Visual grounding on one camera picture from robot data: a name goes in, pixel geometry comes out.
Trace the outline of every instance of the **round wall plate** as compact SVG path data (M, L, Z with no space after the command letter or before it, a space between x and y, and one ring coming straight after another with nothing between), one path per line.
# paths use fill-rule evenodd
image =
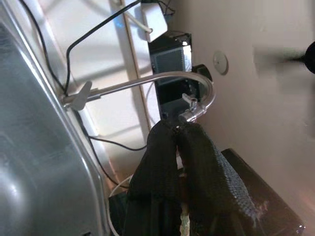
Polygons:
M226 75L228 72L228 61L225 54L221 51L216 51L213 55L213 65L221 74Z

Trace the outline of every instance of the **white wall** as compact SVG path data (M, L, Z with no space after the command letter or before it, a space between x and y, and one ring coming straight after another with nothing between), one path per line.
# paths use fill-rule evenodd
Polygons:
M174 30L192 33L193 61L218 92L200 120L221 148L234 148L302 217L315 235L315 76L304 67L257 75L253 47L306 49L314 40L311 0L178 0ZM212 66L215 50L229 73Z

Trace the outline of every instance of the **pipe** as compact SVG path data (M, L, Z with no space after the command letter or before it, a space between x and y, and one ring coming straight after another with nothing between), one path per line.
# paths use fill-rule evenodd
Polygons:
M184 115L185 114L184 113L182 114L184 116L181 115L181 117L184 118L186 121L193 121L206 112L206 110L213 103L216 95L215 95L215 90L214 90L212 81L210 81L207 77L203 75L192 73L192 72L183 72L183 71L164 72L164 73L146 76L137 80L131 80L131 81L121 83L118 85L110 86L108 88L102 88L102 89L96 88L90 91L90 94L87 98L87 102L100 99L101 96L104 96L110 93L122 91L124 89L129 89L135 86L154 82L161 79L172 79L174 77L183 77L187 79L196 80L200 82L206 89L206 95L203 96L201 101L198 103L198 106L194 110L190 110L189 114ZM67 105L71 103L75 99L76 96L77 94L64 97L62 99L63 104Z

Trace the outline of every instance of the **white cable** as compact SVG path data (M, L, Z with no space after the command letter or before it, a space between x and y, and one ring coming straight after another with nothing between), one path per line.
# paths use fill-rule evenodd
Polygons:
M120 182L114 189L113 191L110 193L109 197L112 197L114 195L114 193L116 192L116 190L118 188L120 188L120 186L122 184L124 184L125 182L131 180L133 175L129 176L128 178L124 179L122 182ZM107 219L108 219L108 224L109 224L109 227L110 227L110 230L112 231L112 233L114 234L114 236L120 236L117 231L115 230L114 226L113 226L113 223L112 223L112 220L110 218L110 211L109 211L109 201L107 201L107 208L106 208L106 214L107 214Z
M124 8L124 6L119 5L119 3L115 2L115 0L112 0L112 2L113 2L114 4L116 4L120 9L123 9L123 8ZM146 31L146 32L148 32L148 33L151 33L151 32L153 31L153 29L151 29L151 28L145 26L145 25L142 24L140 21L138 21L136 18L134 18L134 16L131 15L129 12L126 11L124 14L126 14L126 15L129 17L129 19L131 19L136 25L138 25L138 26L139 26L141 29L143 29L144 31Z

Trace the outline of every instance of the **white power adapter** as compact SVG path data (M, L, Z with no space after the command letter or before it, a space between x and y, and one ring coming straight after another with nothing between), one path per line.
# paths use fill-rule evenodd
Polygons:
M152 29L152 32L146 32L146 38L149 43L161 36L167 31L162 9L157 3L142 3L142 15L144 24Z

